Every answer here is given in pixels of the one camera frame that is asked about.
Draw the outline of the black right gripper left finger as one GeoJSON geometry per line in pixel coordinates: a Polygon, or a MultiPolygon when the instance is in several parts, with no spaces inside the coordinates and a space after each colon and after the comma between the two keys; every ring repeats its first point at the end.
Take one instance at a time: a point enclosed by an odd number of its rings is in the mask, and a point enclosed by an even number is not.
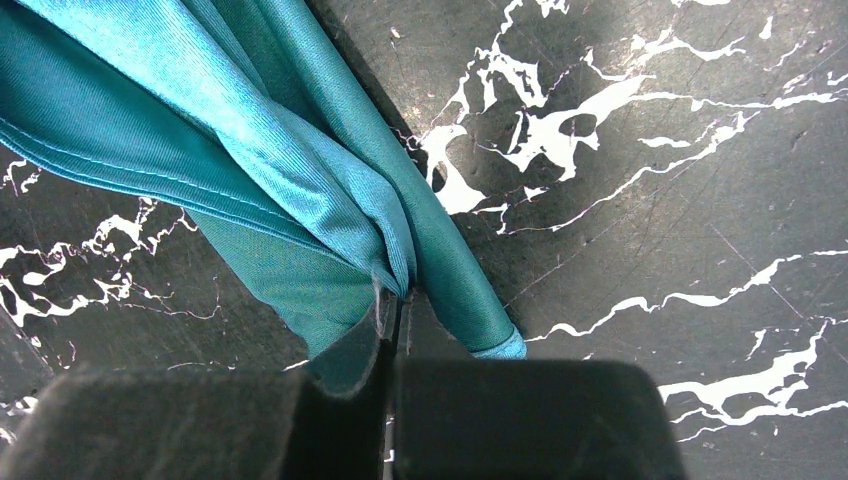
{"type": "Polygon", "coordinates": [[[377,479],[398,301],[288,370],[57,378],[4,453],[5,479],[377,479]]]}

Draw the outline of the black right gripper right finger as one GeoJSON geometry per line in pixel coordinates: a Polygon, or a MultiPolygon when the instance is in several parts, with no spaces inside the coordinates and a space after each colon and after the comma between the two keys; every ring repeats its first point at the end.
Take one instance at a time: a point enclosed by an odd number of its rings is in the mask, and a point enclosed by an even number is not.
{"type": "Polygon", "coordinates": [[[394,387],[396,479],[682,479],[653,379],[619,361],[477,360],[411,295],[394,387]]]}

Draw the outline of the teal cloth napkin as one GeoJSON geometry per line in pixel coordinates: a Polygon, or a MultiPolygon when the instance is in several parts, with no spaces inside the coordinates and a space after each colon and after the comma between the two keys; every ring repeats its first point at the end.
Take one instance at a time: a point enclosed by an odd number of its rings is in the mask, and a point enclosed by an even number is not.
{"type": "Polygon", "coordinates": [[[1,141],[182,207],[316,357],[426,292],[475,358],[526,347],[460,232],[302,1],[5,1],[1,141]]]}

